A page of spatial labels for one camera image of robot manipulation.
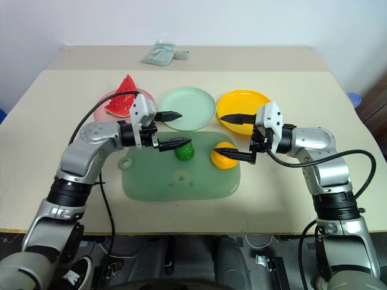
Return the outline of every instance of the light green plate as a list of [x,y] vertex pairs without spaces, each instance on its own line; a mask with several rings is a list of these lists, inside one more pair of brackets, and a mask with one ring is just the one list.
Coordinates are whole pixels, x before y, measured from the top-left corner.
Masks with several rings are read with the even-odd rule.
[[166,125],[180,131],[192,131],[204,127],[212,120],[216,104],[208,92],[188,86],[169,91],[158,104],[158,110],[180,113],[182,117],[165,122]]

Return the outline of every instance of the table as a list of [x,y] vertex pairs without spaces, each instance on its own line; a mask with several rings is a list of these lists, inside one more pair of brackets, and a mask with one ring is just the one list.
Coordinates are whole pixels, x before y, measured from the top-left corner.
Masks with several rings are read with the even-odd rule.
[[[1,231],[25,232],[28,229],[41,199],[49,192],[60,156],[76,124],[101,95],[115,89],[127,73],[139,88],[153,95],[156,103],[168,90],[179,86],[199,87],[215,99],[234,89],[254,89],[277,102],[286,123],[299,127],[322,126],[332,131],[339,152],[370,151],[376,157],[377,171],[358,202],[367,209],[364,217],[370,231],[387,230],[387,220],[380,218],[387,202],[384,194],[387,164],[349,98],[312,49],[192,47],[189,61],[174,61],[166,68],[137,62],[138,56],[148,49],[69,48],[40,73],[0,126]],[[229,62],[215,57],[219,51]],[[207,62],[200,63],[202,60],[198,59],[195,64],[197,54],[206,57]],[[118,60],[125,55],[135,57],[122,64]],[[241,62],[235,63],[234,55],[244,59],[246,69],[238,66]],[[158,128],[171,131],[163,124]],[[227,130],[216,118],[201,130],[223,132],[238,148],[248,150],[249,138]],[[241,164],[239,189],[227,198],[183,202],[131,200],[121,188],[122,176],[117,167],[126,150],[112,154],[103,168],[105,188],[119,234],[294,234],[316,218],[301,169],[282,167],[266,154],[257,156],[255,166]],[[281,158],[297,162],[286,156]],[[345,159],[356,191],[369,173],[369,161],[365,156],[355,155]],[[85,224],[88,234],[110,232],[97,187],[90,194],[81,223]]]

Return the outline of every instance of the white wall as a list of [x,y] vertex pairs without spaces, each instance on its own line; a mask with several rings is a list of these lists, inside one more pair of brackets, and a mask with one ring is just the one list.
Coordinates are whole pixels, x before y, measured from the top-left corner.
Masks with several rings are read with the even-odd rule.
[[0,0],[0,108],[62,45],[309,45],[347,91],[387,69],[386,0]]

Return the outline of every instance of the green fruit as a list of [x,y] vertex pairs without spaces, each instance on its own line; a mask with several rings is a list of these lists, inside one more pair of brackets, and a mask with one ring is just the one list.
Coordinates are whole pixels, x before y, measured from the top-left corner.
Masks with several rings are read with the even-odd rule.
[[179,158],[182,161],[188,161],[192,157],[194,157],[194,146],[192,145],[192,142],[189,142],[179,148],[175,149],[175,154],[177,158]]

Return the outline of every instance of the green cutting board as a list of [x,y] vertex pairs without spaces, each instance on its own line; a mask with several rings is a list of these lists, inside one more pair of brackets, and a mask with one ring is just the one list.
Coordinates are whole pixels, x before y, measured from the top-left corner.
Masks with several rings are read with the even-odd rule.
[[232,195],[239,186],[239,163],[221,170],[211,161],[210,153],[219,142],[231,139],[220,132],[160,132],[158,138],[192,139],[195,155],[181,161],[175,151],[159,152],[145,147],[130,148],[119,162],[125,194],[138,201],[193,201],[218,199]]

